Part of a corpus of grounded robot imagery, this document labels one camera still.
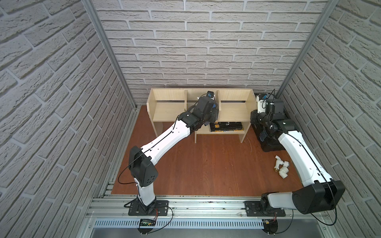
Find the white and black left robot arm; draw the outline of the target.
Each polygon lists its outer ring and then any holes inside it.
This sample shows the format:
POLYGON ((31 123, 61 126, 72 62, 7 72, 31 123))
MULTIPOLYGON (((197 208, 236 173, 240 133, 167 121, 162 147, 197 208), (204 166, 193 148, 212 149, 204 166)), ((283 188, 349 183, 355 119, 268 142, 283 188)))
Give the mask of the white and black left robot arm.
POLYGON ((158 177, 155 165, 173 146, 190 136, 201 127, 215 123, 218 117, 218 103, 214 92, 208 91, 175 122, 150 143, 130 150, 128 169, 138 188, 138 201, 150 207, 156 200, 153 183, 158 177))

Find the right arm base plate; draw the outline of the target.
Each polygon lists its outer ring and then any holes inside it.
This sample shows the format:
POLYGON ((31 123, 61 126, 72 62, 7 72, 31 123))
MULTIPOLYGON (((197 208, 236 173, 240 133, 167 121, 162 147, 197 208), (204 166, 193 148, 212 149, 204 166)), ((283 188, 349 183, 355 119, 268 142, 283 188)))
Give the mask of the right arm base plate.
POLYGON ((285 217, 286 213, 281 208, 273 208, 264 201, 248 200, 244 202, 248 217, 285 217))

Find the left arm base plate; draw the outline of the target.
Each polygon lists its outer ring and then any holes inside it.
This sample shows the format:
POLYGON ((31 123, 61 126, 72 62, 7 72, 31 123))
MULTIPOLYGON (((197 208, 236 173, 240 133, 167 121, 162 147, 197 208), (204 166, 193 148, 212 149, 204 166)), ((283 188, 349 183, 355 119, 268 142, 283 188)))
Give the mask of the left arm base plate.
POLYGON ((168 200, 155 200, 145 206, 139 199, 134 199, 124 205, 129 208, 129 216, 167 216, 169 210, 168 200))

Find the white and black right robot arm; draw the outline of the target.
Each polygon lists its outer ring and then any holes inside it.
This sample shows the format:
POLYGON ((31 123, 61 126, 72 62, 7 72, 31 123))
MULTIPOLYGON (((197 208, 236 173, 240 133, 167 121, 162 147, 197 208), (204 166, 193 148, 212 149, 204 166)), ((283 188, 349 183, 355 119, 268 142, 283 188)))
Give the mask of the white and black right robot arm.
POLYGON ((287 151, 303 185, 293 192, 264 193, 258 210, 266 216, 281 209, 298 210, 302 214, 335 210, 345 186, 318 162, 297 125, 286 117, 283 101, 261 94, 257 96, 257 104, 258 108, 251 112, 251 124, 262 150, 287 151))

